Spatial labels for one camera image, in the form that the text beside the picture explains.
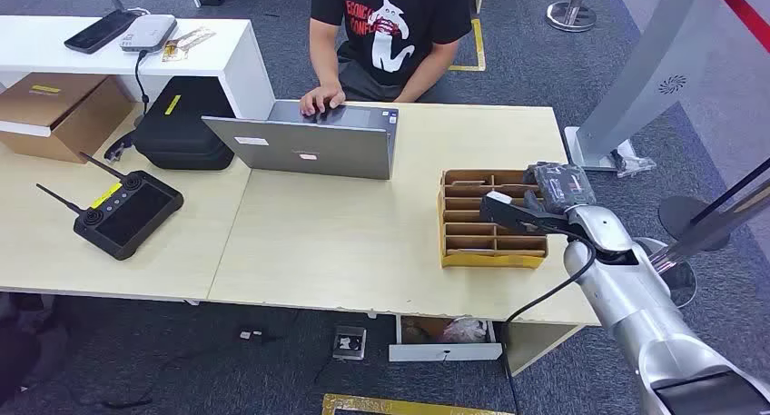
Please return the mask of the person's right hand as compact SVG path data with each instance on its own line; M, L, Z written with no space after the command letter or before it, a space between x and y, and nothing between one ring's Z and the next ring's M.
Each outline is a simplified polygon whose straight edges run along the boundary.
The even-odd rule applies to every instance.
M299 101L299 110L303 116L325 114L341 106L346 101L346 94L338 84L322 84L306 93Z

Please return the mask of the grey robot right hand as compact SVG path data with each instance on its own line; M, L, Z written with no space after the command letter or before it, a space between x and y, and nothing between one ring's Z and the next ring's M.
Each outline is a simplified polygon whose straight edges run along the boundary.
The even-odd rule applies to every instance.
M538 162L523 173L524 184L535 184L539 193L524 193L525 207L536 212L565 214L579 205L596 205L597 198L584 170L574 164Z

